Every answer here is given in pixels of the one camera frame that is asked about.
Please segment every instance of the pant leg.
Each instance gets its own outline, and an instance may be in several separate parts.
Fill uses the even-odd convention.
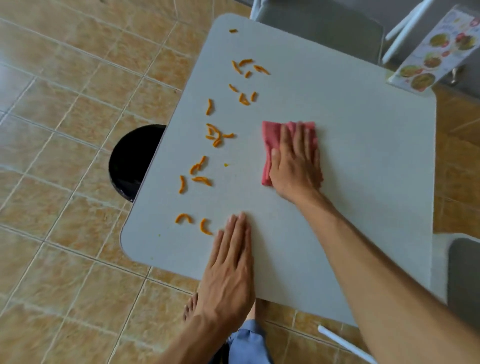
[[[245,321],[227,344],[228,364],[273,364],[265,344],[265,331],[255,320]]]

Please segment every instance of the tiled floor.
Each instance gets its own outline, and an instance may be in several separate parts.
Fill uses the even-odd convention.
[[[225,12],[249,9],[232,0],[0,0],[3,363],[154,363],[180,329],[198,282],[123,255],[130,204],[107,164],[128,131],[168,123]],[[460,125],[472,138],[480,109],[439,92],[434,226],[480,237],[480,148],[448,134]],[[276,363],[359,363],[316,332],[320,322],[366,349],[354,327],[267,303]]]

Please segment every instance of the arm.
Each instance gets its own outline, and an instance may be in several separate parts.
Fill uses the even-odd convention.
[[[368,241],[318,192],[319,155],[306,131],[282,128],[270,177],[320,241],[370,351],[380,364],[477,363],[480,337]]]
[[[254,301],[251,228],[240,213],[216,235],[193,317],[158,364],[206,364],[241,326]]]

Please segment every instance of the pink cloth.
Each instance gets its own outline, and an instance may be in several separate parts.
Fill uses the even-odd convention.
[[[279,122],[264,121],[262,122],[262,136],[264,138],[265,149],[267,152],[267,160],[265,162],[264,172],[262,175],[262,185],[271,186],[272,181],[270,179],[270,168],[272,167],[272,149],[279,149],[280,147],[280,128]],[[310,143],[312,146],[312,153],[318,147],[318,137],[315,131],[315,123],[312,121],[304,122],[303,125],[311,130]],[[293,138],[295,134],[296,122],[289,121],[287,127],[290,130],[290,135]]]

